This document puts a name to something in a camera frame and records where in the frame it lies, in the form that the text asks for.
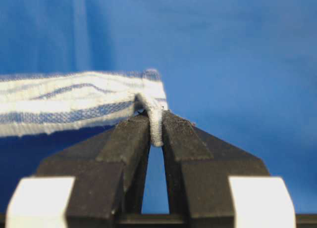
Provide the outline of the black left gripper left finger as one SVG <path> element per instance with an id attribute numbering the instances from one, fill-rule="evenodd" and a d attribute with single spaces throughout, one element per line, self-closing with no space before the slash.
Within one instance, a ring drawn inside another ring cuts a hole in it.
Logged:
<path id="1" fill-rule="evenodd" d="M 112 228 L 150 147 L 141 113 L 44 159 L 20 180 L 9 202 L 7 228 Z"/>

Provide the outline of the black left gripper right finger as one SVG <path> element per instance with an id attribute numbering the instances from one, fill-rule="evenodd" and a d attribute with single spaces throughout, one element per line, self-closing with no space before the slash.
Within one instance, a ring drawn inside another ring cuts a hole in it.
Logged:
<path id="1" fill-rule="evenodd" d="M 190 228 L 294 228 L 293 202 L 282 178 L 263 161 L 163 113 L 169 210 Z"/>

